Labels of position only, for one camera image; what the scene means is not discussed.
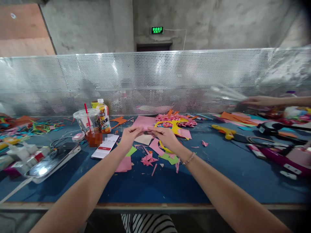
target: forearm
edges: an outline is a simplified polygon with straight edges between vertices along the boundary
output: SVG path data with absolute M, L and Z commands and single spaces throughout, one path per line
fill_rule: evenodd
M 278 105 L 311 106 L 311 96 L 278 98 Z
M 176 154 L 185 162 L 192 152 L 183 148 Z M 195 155 L 186 167 L 219 214 L 236 232 L 290 232 L 254 198 L 198 156 Z
M 77 232 L 128 151 L 120 146 L 68 189 L 31 232 Z

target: smartphone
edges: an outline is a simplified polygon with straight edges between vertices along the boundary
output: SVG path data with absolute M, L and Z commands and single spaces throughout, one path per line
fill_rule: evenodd
M 64 163 L 66 159 L 71 159 L 80 150 L 81 147 L 78 143 L 66 142 L 31 168 L 29 172 L 26 173 L 26 176 L 46 178 L 56 171 L 60 165 L 63 165 L 62 163 Z

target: phone screen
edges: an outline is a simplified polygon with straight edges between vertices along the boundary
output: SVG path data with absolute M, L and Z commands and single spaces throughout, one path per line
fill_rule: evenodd
M 27 173 L 29 176 L 43 177 L 49 174 L 52 170 L 60 164 L 64 158 L 77 147 L 75 142 L 66 142 L 61 145 L 57 150 L 53 151 L 47 157 L 45 157 L 41 162 L 36 164 L 30 171 Z

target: straw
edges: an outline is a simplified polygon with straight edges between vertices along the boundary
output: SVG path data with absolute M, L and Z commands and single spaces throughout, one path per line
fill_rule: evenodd
M 94 130 L 93 130 L 93 127 L 91 127 L 90 118 L 88 117 L 88 112 L 87 112 L 86 103 L 84 103 L 84 108 L 85 108 L 85 112 L 87 113 L 88 126 L 90 127 L 91 133 L 94 134 L 95 132 L 94 132 Z

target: green exit sign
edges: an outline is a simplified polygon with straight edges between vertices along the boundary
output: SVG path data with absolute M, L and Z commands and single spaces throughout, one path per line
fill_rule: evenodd
M 151 27 L 151 34 L 163 34 L 164 27 Z

